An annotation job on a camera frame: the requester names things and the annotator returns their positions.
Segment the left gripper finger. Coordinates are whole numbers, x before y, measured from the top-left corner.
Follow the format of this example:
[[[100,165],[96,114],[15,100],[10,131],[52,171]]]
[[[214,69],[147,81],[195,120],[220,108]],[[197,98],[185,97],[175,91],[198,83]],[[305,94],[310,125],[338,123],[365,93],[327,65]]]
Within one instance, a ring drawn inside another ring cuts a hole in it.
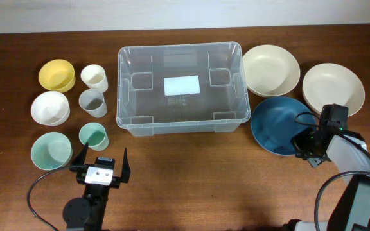
[[[127,148],[125,148],[124,154],[123,154],[123,164],[121,168],[121,176],[119,179],[121,183],[128,183],[130,179],[130,166],[128,162],[127,153],[128,153]]]
[[[70,171],[79,171],[85,167],[84,163],[85,163],[85,158],[86,158],[88,148],[89,148],[89,143],[86,142],[81,152],[79,152],[79,154],[77,154],[77,156],[70,163],[70,166],[69,166]]]

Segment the blue plate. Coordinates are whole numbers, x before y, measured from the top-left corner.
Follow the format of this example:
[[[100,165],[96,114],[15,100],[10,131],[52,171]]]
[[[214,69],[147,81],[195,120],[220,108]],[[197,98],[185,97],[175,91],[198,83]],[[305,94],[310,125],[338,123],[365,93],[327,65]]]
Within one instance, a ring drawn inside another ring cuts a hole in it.
[[[316,121],[300,101],[278,96],[267,98],[257,105],[251,115],[251,130],[257,143],[277,155],[295,155],[292,137]]]

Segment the white plastic bowl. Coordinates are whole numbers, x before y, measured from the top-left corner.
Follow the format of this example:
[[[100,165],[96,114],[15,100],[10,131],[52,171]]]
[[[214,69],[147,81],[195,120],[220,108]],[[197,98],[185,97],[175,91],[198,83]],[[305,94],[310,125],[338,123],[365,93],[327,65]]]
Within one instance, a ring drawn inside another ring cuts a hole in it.
[[[35,98],[31,105],[33,120],[44,126],[63,124],[70,115],[67,97],[57,91],[47,91]]]

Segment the beige plate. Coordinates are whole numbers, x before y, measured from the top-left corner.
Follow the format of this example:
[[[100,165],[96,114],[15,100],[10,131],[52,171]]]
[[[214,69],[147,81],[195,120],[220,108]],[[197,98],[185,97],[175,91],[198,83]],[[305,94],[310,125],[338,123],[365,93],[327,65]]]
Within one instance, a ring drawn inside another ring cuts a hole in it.
[[[312,67],[304,76],[302,86],[306,104],[320,114],[324,105],[348,107],[348,115],[363,106],[366,94],[359,77],[348,68],[333,63]]]
[[[256,46],[243,55],[247,88],[261,97],[282,96],[299,83],[301,70],[292,53],[275,45]]]

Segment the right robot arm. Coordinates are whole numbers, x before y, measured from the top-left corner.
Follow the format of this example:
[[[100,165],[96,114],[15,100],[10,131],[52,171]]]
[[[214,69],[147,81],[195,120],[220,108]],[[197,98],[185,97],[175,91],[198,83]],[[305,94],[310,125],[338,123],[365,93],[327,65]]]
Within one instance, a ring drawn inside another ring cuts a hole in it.
[[[292,219],[283,230],[370,230],[370,153],[364,138],[345,126],[322,125],[306,128],[295,135],[291,143],[299,158],[312,166],[329,161],[339,173],[323,183],[317,193],[313,221]],[[329,220],[319,220],[322,194],[333,181],[343,179],[346,189]]]

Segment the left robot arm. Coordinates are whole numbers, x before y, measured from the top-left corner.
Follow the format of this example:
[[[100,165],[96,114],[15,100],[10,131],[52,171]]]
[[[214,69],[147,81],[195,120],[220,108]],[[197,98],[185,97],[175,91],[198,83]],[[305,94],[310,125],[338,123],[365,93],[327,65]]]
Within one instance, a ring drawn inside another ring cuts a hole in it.
[[[79,198],[69,200],[62,211],[67,230],[101,230],[106,205],[111,189],[119,189],[120,184],[128,183],[130,166],[127,150],[123,154],[121,175],[114,175],[115,160],[97,157],[94,164],[86,164],[85,157],[89,144],[70,164],[70,171],[76,173],[76,181],[85,185],[84,193]]]

